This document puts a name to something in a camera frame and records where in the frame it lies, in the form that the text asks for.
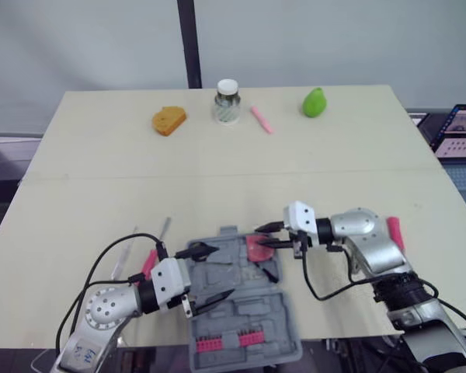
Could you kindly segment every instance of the green pear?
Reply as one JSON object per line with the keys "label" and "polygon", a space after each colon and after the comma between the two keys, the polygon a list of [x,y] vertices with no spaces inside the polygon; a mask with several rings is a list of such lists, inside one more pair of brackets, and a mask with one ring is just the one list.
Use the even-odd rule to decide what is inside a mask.
{"label": "green pear", "polygon": [[321,88],[314,88],[302,103],[302,111],[310,118],[317,117],[326,108],[326,98]]}

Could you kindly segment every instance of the pink part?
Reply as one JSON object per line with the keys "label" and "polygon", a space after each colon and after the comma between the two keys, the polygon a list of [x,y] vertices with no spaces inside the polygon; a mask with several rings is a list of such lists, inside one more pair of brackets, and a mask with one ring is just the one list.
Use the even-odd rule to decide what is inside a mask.
{"label": "pink part", "polygon": [[247,257],[251,262],[263,262],[269,260],[274,254],[274,249],[259,245],[257,241],[265,239],[264,235],[248,235],[245,238],[247,242]]}
{"label": "pink part", "polygon": [[210,352],[223,349],[221,338],[211,338],[209,340],[198,340],[196,342],[196,352]]}
{"label": "pink part", "polygon": [[157,261],[157,250],[153,249],[150,250],[150,254],[148,254],[147,260],[145,260],[145,263],[143,265],[143,268],[141,268],[142,274],[145,275],[145,280],[148,280],[150,278],[150,271],[152,268],[155,267],[155,262]]}
{"label": "pink part", "polygon": [[397,244],[398,248],[402,252],[404,252],[405,246],[404,246],[404,241],[402,240],[400,219],[395,216],[391,216],[390,218],[387,219],[387,226],[388,226],[388,233],[390,234],[391,240]]}
{"label": "pink part", "polygon": [[252,114],[254,114],[254,117],[257,118],[257,120],[259,121],[259,124],[263,126],[264,131],[266,131],[268,134],[272,134],[274,132],[273,129],[271,128],[270,122],[268,122],[267,119],[261,115],[261,113],[259,112],[259,109],[257,109],[255,106],[252,106],[250,108],[250,111],[252,111]]}
{"label": "pink part", "polygon": [[240,347],[264,343],[264,332],[254,332],[240,336]]}

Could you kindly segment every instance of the white wall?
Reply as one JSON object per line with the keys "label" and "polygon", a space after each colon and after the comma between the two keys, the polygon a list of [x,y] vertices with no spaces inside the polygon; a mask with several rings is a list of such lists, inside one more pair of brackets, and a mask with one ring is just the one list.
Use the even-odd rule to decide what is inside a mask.
{"label": "white wall", "polygon": [[0,0],[0,134],[42,134],[66,90],[187,88],[170,0]]}
{"label": "white wall", "polygon": [[204,87],[390,84],[466,103],[466,0],[195,0]]}

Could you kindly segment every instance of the white lid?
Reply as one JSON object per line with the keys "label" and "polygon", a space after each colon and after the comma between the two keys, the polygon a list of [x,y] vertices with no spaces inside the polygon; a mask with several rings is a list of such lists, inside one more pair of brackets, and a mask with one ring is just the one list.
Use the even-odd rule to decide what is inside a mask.
{"label": "white lid", "polygon": [[238,92],[238,82],[233,79],[222,79],[217,83],[217,91],[221,95],[234,95]]}

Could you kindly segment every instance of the open toolbox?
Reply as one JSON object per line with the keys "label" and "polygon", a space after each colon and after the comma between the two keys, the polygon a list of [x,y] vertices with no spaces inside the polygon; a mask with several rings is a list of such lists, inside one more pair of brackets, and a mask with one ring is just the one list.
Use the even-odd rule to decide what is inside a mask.
{"label": "open toolbox", "polygon": [[296,361],[301,339],[290,301],[274,283],[281,280],[276,252],[255,265],[248,259],[247,236],[223,227],[218,237],[197,239],[219,250],[203,262],[187,260],[190,296],[203,304],[210,296],[235,291],[209,312],[190,319],[190,368],[215,373]]}

